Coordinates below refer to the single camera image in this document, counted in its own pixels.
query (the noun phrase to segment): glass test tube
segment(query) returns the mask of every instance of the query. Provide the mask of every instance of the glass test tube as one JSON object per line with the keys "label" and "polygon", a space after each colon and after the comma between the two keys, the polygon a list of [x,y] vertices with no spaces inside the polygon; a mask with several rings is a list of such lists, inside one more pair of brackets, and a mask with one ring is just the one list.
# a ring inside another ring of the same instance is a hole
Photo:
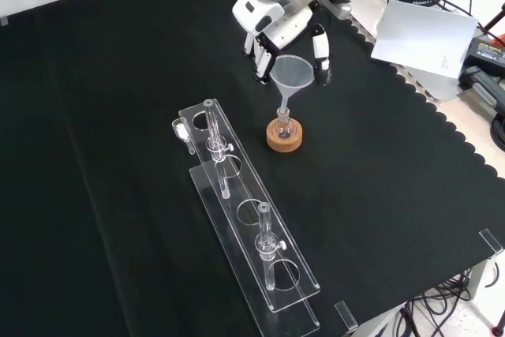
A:
{"label": "glass test tube", "polygon": [[207,119],[209,137],[209,148],[211,149],[212,159],[216,162],[215,171],[218,175],[219,188],[221,195],[224,199],[230,198],[230,187],[228,186],[228,179],[226,178],[226,171],[224,169],[224,160],[226,158],[224,151],[223,139],[219,135],[218,119],[215,116],[214,100],[207,99],[204,101],[205,118]]}
{"label": "glass test tube", "polygon": [[265,286],[267,290],[272,291],[275,288],[275,276],[273,260],[275,258],[275,239],[271,232],[270,204],[261,202],[258,204],[258,213],[260,215],[260,245],[264,252],[262,256],[263,270],[265,275]]}

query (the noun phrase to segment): clear acrylic rack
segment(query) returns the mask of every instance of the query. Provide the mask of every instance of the clear acrylic rack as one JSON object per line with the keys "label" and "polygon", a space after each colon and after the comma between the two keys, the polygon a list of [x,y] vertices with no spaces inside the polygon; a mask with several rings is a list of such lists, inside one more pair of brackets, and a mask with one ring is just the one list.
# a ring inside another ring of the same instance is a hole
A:
{"label": "clear acrylic rack", "polygon": [[215,99],[172,123],[201,164],[189,171],[264,337],[319,329],[307,298],[320,286]]}

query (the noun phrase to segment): clear plastic funnel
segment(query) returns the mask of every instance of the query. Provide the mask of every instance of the clear plastic funnel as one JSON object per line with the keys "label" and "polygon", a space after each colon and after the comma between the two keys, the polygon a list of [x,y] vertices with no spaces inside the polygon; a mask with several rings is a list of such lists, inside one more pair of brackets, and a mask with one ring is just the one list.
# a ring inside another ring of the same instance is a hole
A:
{"label": "clear plastic funnel", "polygon": [[286,112],[287,100],[314,81],[312,65],[297,55],[279,55],[270,72],[282,95],[281,113]]}

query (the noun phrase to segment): table leg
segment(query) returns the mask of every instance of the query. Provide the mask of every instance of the table leg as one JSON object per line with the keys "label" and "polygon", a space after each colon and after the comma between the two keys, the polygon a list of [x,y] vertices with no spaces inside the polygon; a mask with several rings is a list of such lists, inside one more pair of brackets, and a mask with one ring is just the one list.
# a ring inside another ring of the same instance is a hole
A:
{"label": "table leg", "polygon": [[384,328],[384,325],[389,323],[404,305],[405,303],[402,303],[397,307],[384,312],[382,315],[361,324],[353,333],[353,337],[375,337],[380,330]]}
{"label": "table leg", "polygon": [[491,269],[494,266],[495,262],[496,262],[496,255],[473,266],[472,273],[470,274],[470,279],[468,282],[468,292],[472,297],[472,299],[475,298],[477,292],[481,288],[484,288],[486,284],[489,284],[485,283],[482,280],[482,277],[484,275],[484,272],[487,271],[488,268]]}

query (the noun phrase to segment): black table surface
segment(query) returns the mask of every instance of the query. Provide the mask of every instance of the black table surface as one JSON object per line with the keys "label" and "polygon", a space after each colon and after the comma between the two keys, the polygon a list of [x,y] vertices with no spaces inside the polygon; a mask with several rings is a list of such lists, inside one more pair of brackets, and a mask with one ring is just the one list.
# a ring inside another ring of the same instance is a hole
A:
{"label": "black table surface", "polygon": [[504,181],[324,11],[333,81],[290,100],[301,148],[270,150],[280,97],[235,1],[63,0],[0,28],[0,335],[257,335],[170,126],[206,98],[321,285],[319,336],[338,301],[363,323],[491,256],[480,230],[505,242]]}

